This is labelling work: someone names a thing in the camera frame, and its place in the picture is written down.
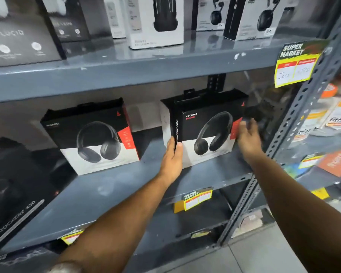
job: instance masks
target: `forearm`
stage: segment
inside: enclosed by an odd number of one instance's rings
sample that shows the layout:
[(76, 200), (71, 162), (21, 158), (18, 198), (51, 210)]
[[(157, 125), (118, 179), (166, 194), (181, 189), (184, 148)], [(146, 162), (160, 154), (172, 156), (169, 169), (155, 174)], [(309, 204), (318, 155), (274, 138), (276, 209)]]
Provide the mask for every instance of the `forearm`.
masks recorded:
[(341, 269), (341, 213), (314, 196), (266, 155), (250, 161), (288, 243), (309, 272)]
[(59, 258), (76, 261), (86, 272), (122, 272), (147, 223), (168, 188), (157, 175), (144, 187), (103, 214)]

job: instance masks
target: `tiled floor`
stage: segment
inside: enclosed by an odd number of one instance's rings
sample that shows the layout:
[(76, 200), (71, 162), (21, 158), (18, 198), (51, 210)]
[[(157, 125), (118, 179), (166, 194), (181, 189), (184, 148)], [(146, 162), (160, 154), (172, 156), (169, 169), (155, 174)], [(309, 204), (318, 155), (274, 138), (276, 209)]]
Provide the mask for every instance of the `tiled floor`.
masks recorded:
[[(331, 203), (341, 212), (341, 201)], [(306, 273), (277, 225), (228, 247), (206, 249), (148, 273)]]

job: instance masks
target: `person's left arm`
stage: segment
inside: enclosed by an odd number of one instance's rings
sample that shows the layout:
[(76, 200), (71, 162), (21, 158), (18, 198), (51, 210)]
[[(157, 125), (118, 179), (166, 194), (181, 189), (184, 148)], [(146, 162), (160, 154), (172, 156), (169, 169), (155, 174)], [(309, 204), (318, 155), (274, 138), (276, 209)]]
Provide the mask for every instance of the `person's left arm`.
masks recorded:
[(182, 143), (178, 143), (174, 151), (172, 137), (159, 173), (90, 225), (76, 242), (61, 254), (57, 267), (68, 262), (70, 266), (77, 268), (78, 272), (122, 272), (165, 191), (181, 173), (182, 153)]

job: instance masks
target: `person's right arm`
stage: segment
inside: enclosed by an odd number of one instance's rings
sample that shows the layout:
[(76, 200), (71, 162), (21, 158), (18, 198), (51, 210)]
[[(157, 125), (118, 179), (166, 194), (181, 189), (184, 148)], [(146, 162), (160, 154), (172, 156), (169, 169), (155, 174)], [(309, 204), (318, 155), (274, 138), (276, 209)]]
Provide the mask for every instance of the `person's right arm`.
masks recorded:
[(249, 129), (241, 122), (238, 144), (279, 228), (306, 270), (341, 272), (341, 213), (265, 155), (254, 119)]

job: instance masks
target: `orange box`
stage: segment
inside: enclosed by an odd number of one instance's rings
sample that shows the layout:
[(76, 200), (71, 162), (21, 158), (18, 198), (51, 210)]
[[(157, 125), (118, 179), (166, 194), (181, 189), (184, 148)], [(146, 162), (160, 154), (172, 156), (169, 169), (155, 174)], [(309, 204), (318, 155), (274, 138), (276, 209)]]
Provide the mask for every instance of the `orange box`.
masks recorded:
[(326, 155), (318, 164), (318, 167), (337, 177), (341, 177), (341, 151)]

